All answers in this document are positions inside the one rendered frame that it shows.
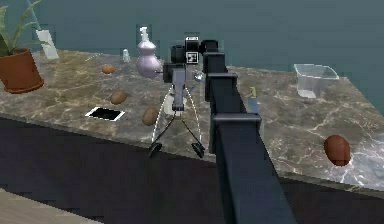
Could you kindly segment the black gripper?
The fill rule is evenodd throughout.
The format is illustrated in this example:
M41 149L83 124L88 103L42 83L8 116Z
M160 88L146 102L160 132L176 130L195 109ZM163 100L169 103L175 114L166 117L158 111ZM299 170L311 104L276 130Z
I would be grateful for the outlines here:
M197 115L196 107L194 106L194 102L192 100L191 94L188 90L188 88L185 88L186 84L186 51L185 47L183 45L175 45L170 48L171 51L171 59L169 61L166 61L163 64L163 81L165 83L171 83L172 86L169 88L168 93L164 96L163 102L161 104L158 117L155 123L155 127L152 132L152 143L150 145L150 152L149 157L152 158L157 152L159 152L162 148L162 144L159 142L159 139L164 135L164 133L167 131L167 129L170 127L170 125L173 123L173 120L176 115L173 115L171 120L167 123L164 129L159 128L159 122L162 117L162 115L167 115L163 111L163 104L165 97L168 94L171 94L174 99L172 103L172 110L173 111L183 111L184 110L184 89L187 92L192 106L195 113L195 118L198 126L199 131L199 138L196 137L196 135L192 132L192 130L189 128L189 126L186 124L184 119L182 119L182 123L184 124L185 128L188 130L188 132L192 135L192 137L195 139L196 142L191 143L191 147L197 154L199 158L204 157L205 148L201 143L201 132L200 132L200 124L199 119Z

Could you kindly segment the black cellphone with white rim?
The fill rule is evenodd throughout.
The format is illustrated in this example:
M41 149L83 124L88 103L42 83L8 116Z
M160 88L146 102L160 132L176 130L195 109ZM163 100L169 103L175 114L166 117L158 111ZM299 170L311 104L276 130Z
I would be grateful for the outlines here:
M124 114L124 111L118 111L97 106L87 112L85 116L115 122L119 120Z

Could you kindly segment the clear square bowl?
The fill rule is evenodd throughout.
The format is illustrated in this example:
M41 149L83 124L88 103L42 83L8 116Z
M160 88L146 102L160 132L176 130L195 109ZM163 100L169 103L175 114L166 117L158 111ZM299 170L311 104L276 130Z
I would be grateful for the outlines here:
M320 98L321 92L340 79L336 71L325 65L295 64L297 93L303 98Z

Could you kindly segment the brown potato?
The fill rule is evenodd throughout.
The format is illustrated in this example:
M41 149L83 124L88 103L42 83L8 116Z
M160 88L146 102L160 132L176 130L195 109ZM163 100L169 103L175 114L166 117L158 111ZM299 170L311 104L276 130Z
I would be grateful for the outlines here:
M128 94L125 91L117 90L111 95L110 102L114 105L118 105L123 103L127 97L128 97Z
M156 123L158 113L159 111L157 108L148 108L142 116L142 123L147 126L154 125Z

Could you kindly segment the white cup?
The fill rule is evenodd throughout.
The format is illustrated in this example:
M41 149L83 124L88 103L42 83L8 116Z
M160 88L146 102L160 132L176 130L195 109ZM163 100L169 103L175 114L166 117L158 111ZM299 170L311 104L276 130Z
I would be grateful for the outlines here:
M164 113L167 114L167 115L170 115L170 116L173 116L173 115L181 116L182 115L182 111L174 111L172 109L173 102L174 102L174 97L171 94L168 94L165 97L164 104L163 104L163 111L164 111Z

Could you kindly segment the marble top dark counter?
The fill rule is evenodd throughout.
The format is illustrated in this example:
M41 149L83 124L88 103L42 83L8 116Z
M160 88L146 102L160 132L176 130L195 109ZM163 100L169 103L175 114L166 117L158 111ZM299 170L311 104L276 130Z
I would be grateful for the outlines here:
M144 78L115 55L64 50L34 60L42 88L0 92L1 187L104 224L225 224L201 85L192 100L204 157L178 121L150 158L152 130L141 118L160 105L161 78ZM106 64L115 71L104 74ZM261 93L260 137L298 224L384 224L384 116L348 80L319 100L299 98L290 73L243 68L237 86ZM114 105L117 90L128 97ZM97 106L125 114L115 122L85 116ZM350 145L346 166L325 154L331 135Z

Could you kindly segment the lavender spray bottle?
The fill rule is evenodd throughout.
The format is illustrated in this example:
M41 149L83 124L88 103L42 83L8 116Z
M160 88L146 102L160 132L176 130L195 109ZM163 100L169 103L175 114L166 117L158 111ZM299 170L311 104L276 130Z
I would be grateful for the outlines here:
M139 28L141 41L137 45L139 57L136 62L138 73L145 78L156 78L161 73L161 63L156 57L156 45L150 41L147 27Z

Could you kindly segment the large red-brown potato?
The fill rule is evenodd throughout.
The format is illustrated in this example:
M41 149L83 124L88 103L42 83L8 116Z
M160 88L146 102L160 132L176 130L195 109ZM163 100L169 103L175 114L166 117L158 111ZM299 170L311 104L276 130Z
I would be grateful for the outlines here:
M327 158L335 166L346 166L350 162L350 145L342 136L331 135L327 137L323 147Z

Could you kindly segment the white upright box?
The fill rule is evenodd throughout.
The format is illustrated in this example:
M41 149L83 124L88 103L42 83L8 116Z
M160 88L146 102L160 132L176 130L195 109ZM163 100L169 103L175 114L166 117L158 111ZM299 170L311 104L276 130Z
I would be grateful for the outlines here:
M39 41L42 43L42 49L46 58L49 60L58 59L59 55L50 32L48 30L37 30L36 34Z

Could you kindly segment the green plant in terracotta pot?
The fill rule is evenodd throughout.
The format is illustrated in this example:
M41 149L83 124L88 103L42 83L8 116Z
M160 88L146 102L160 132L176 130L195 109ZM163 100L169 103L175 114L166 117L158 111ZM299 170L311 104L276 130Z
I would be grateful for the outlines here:
M31 3L21 15L14 32L10 35L5 24L8 5L0 7L0 81L4 90L11 94L22 94L39 89L44 85L28 45L49 45L46 41L33 40L20 44L21 34L34 22L25 23L34 7L41 0Z

